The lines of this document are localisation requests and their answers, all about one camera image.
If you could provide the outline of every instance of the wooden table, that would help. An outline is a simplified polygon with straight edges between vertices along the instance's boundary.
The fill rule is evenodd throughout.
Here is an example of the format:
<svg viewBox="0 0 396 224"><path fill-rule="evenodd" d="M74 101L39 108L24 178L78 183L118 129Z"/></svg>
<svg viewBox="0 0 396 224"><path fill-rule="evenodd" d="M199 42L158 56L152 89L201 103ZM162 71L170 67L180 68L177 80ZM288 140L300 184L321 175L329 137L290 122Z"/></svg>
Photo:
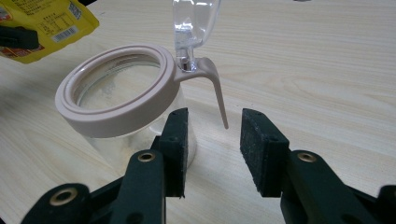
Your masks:
<svg viewBox="0 0 396 224"><path fill-rule="evenodd" d="M91 190L115 171L60 116L55 92L89 57L153 43L174 52L171 1L104 1L101 25L37 63L0 59L0 217L19 223L55 186ZM348 185L376 195L396 184L396 2L223 1L195 56L219 70L230 121L224 130L211 83L182 88L198 141L186 198L168 199L168 223L284 223L263 199L239 151L242 108L266 114L290 149L322 156Z"/></svg>

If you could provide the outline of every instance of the lid handle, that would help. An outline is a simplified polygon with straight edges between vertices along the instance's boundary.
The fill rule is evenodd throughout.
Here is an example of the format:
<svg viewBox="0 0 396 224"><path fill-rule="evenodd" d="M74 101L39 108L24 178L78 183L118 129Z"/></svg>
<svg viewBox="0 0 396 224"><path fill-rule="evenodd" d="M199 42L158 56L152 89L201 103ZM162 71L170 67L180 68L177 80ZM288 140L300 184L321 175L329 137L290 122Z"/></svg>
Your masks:
<svg viewBox="0 0 396 224"><path fill-rule="evenodd" d="M182 69L177 69L175 74L175 82L181 82L195 77L205 77L212 81L215 88L216 97L218 98L219 110L223 120L224 128L228 129L227 114L225 113L224 100L221 91L219 73L215 64L208 58L195 59L195 71L187 72Z"/></svg>

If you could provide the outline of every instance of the glass jar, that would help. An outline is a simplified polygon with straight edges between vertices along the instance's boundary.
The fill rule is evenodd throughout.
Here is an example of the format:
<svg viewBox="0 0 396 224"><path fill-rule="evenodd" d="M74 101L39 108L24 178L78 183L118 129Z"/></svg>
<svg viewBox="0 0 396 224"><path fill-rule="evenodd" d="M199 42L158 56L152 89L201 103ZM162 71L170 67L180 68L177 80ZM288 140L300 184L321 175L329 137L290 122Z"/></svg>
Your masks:
<svg viewBox="0 0 396 224"><path fill-rule="evenodd" d="M130 157L150 148L167 116L186 107L180 82L194 77L213 81L226 126L219 75L208 59L203 69L186 73L171 53L155 45L130 45L96 55L61 83L55 104L68 123L124 174ZM188 165L196 140L189 125Z"/></svg>

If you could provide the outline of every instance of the jar lid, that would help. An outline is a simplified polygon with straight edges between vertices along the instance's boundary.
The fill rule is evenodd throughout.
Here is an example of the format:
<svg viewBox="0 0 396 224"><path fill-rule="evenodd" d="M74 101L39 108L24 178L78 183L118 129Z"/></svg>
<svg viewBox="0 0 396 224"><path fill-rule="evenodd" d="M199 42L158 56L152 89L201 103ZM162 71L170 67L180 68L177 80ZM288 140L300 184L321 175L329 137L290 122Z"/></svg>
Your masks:
<svg viewBox="0 0 396 224"><path fill-rule="evenodd" d="M180 88L175 73L172 54L163 47L111 49L75 68L58 88L55 104L82 135L124 135L148 125L172 104Z"/></svg>

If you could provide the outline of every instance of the white plastic lid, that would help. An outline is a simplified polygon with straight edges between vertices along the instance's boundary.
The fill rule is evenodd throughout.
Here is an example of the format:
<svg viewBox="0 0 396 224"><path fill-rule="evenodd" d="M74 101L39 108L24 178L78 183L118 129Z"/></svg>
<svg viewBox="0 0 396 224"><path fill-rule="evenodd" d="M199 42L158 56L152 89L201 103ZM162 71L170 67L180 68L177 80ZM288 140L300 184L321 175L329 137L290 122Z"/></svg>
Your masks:
<svg viewBox="0 0 396 224"><path fill-rule="evenodd" d="M158 66L157 77L142 92L132 93L129 99L118 104L104 107L84 105L83 94L92 86L111 76L112 70L120 70L118 67L143 62L142 57ZM82 135L106 138L131 133L151 123L172 104L179 89L179 83L174 81L175 69L171 53L160 46L137 44L111 49L74 69L58 88L55 104L62 116Z"/></svg>

